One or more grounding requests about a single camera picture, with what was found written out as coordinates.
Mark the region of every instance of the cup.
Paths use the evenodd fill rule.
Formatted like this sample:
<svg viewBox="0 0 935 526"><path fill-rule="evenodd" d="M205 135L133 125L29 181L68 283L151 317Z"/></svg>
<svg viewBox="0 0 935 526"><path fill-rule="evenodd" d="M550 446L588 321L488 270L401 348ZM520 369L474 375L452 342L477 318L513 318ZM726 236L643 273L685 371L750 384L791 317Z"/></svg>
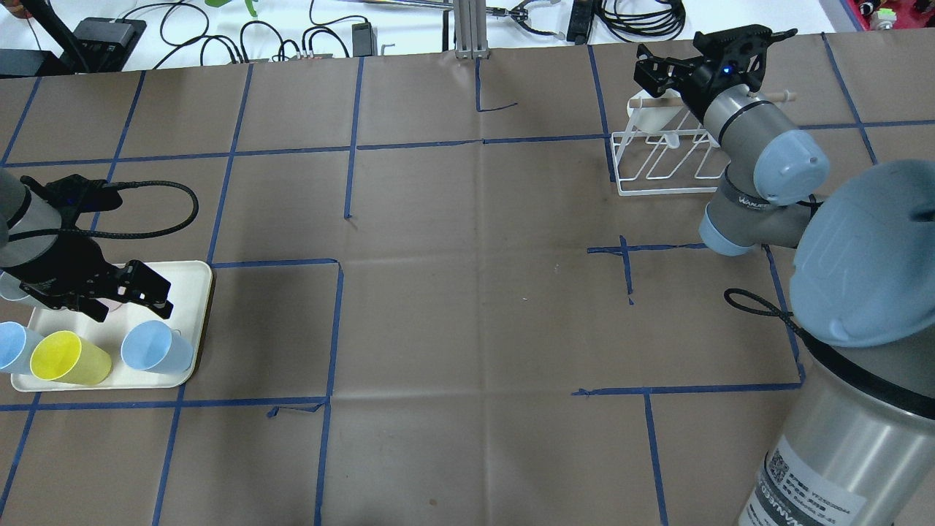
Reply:
<svg viewBox="0 0 935 526"><path fill-rule="evenodd" d="M22 290L20 288L20 280L8 272L4 272L3 275L0 275L0 298L28 307L37 307L39 309L49 308L36 298L30 296L25 290Z"/></svg>
<svg viewBox="0 0 935 526"><path fill-rule="evenodd" d="M120 356L131 369L178 374L192 366L192 344L159 320L144 321L123 338Z"/></svg>
<svg viewBox="0 0 935 526"><path fill-rule="evenodd" d="M110 374L110 355L70 330L53 332L36 346L29 368L40 380L100 384Z"/></svg>
<svg viewBox="0 0 935 526"><path fill-rule="evenodd" d="M29 358L41 341L41 334L15 321L0 323L0 372L31 374Z"/></svg>

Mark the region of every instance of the white surface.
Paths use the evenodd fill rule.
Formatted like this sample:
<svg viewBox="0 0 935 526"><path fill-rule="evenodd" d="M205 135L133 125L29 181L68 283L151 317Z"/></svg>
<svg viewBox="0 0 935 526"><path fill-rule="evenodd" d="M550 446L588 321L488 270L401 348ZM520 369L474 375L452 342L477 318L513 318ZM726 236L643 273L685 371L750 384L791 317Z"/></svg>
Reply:
<svg viewBox="0 0 935 526"><path fill-rule="evenodd" d="M192 376L201 345L201 332L205 325L208 309L208 297L213 274L211 268L202 261L169 261L147 263L153 270L165 277L172 288L169 289L169 301L175 305L172 315L164 320L167 325L177 329L181 337L192 343L194 358L192 365L179 374L157 374L135 371L127 367L120 357L123 337L144 321L161 319L146 307L126 304L108 314L104 323L97 323L84 314L71 311L45 311L36 309L29 320L29 329L43 335L56 330L71 330L82 338L94 343L110 354L113 370L103 382L95 386L78 386L60 382L47 382L29 374L12 374L10 382L18 391L68 391L94 389L141 389L175 387L183 384Z"/></svg>
<svg viewBox="0 0 935 526"><path fill-rule="evenodd" d="M554 6L547 1L530 4L530 25L545 31L568 30L568 16L572 0L561 0ZM74 29L87 17L118 17L132 7L153 2L130 0L53 0L52 6L65 24ZM202 7L210 17L209 34L223 34L239 42L240 26L251 20L244 3L234 0L221 8L205 6L201 0L191 3ZM513 7L519 0L488 0L491 7ZM733 0L729 3L717 0L684 0L687 24L680 38L691 38L696 31L711 32L748 23L762 23L774 30L797 27L801 33L833 33L835 28L819 0ZM284 38L298 40L302 31L310 26L309 2L299 0L261 0L256 4L259 20L274 25ZM622 12L650 12L660 9L655 0L620 0ZM833 2L829 10L840 10ZM131 18L145 20L148 24L137 49L127 62L127 70L150 69L171 48L159 38L159 22L165 7L135 13ZM377 43L390 46L386 54L410 54L441 51L441 12L415 7L374 6L346 0L317 0L312 16L316 22L328 22L335 18L362 14L377 28ZM839 19L841 13L833 12ZM351 24L359 21L341 22L332 28L345 40L350 49ZM61 48L33 22L43 49L61 53ZM183 7L173 13L166 24L165 35L173 42L182 42L197 36L204 27L204 19L194 9ZM15 19L0 12L0 47L35 49L36 43L29 32L26 21ZM509 19L487 17L487 38L491 49L536 48L571 45L555 37L530 35ZM244 37L247 51L252 58L273 55L279 41L260 25L253 25ZM616 42L600 22L595 22L590 43ZM315 37L316 52L341 55L341 49L333 38ZM163 67L197 66L201 44L179 51ZM212 42L206 51L206 64L225 64L229 61L227 51L217 42Z"/></svg>

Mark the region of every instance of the qr code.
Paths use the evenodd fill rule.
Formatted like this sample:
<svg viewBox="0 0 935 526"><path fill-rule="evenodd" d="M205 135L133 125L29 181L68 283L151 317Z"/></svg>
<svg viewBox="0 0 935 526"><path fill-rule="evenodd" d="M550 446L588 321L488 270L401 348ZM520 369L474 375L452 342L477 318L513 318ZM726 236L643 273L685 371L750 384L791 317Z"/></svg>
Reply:
<svg viewBox="0 0 935 526"><path fill-rule="evenodd" d="M776 482L781 482L787 473L789 473L789 464L785 463L783 456L776 451L770 460L770 476Z"/></svg>

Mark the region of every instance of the white cup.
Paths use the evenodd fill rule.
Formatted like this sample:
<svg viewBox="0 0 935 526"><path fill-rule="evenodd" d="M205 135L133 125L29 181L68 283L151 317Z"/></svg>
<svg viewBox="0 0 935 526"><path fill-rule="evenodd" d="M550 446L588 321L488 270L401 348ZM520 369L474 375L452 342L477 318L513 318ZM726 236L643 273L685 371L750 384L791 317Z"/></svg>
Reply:
<svg viewBox="0 0 935 526"><path fill-rule="evenodd" d="M0 298L28 307L37 307L38 309L49 308L43 305L41 301L30 296L25 290L22 290L20 288L20 283L19 279L4 272L3 275L0 275Z"/></svg>
<svg viewBox="0 0 935 526"><path fill-rule="evenodd" d="M32 374L29 358L43 336L15 321L0 323L0 372Z"/></svg>
<svg viewBox="0 0 935 526"><path fill-rule="evenodd" d="M178 374L192 366L192 344L159 320L144 321L123 338L120 356L130 369Z"/></svg>

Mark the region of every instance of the white label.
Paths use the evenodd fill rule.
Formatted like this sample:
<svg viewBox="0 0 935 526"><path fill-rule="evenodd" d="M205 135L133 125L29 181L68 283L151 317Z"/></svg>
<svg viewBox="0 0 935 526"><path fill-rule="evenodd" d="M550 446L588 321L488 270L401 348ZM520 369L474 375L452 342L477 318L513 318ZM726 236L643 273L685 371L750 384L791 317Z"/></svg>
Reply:
<svg viewBox="0 0 935 526"><path fill-rule="evenodd" d="M850 526L866 502L816 473L783 436L760 470L739 524Z"/></svg>

